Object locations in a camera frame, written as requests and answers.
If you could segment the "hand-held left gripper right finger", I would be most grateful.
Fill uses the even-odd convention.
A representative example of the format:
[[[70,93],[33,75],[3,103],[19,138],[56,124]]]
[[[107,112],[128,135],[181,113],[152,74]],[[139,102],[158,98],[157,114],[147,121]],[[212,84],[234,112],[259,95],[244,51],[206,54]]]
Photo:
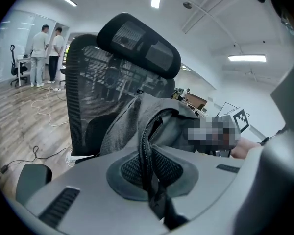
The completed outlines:
[[[294,67],[271,94],[287,130],[244,160],[162,150],[199,169],[188,195],[173,199],[170,235],[294,235]]]

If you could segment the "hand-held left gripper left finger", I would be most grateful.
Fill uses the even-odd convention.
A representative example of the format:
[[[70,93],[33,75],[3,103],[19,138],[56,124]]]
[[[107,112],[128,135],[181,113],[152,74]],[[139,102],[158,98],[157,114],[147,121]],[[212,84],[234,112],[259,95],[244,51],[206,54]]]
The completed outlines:
[[[25,207],[39,216],[66,188],[79,190],[58,225],[71,235],[162,235],[169,230],[147,202],[124,199],[106,180],[109,166],[121,155],[105,155],[81,162],[37,191]]]

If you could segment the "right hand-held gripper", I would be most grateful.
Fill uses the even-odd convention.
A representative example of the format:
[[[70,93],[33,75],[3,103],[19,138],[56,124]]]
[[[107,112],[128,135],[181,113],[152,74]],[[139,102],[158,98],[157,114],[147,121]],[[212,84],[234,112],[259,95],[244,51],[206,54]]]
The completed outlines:
[[[241,133],[249,127],[248,114],[236,108],[226,114],[212,117],[213,141],[238,141]]]

